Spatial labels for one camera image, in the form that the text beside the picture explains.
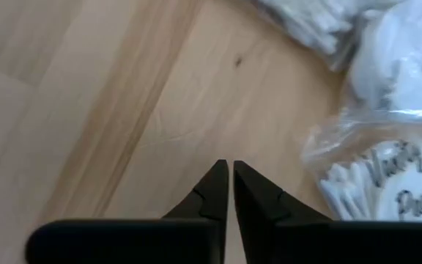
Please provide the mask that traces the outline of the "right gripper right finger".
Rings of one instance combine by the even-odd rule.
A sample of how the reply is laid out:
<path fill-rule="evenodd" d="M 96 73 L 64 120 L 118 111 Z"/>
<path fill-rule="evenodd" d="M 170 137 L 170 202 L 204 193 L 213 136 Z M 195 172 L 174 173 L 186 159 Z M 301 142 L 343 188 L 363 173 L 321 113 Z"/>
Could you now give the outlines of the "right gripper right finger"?
<path fill-rule="evenodd" d="M 248 263 L 422 263 L 422 223 L 334 221 L 243 161 L 234 203 Z"/>

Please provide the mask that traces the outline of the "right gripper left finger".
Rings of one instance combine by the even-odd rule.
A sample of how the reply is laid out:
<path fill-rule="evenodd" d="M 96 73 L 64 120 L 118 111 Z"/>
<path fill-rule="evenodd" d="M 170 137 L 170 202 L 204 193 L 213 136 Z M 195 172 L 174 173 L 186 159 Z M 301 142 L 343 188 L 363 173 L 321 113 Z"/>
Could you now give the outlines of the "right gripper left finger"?
<path fill-rule="evenodd" d="M 229 167 L 216 161 L 160 219 L 70 219 L 37 228 L 28 263 L 223 263 Z"/>

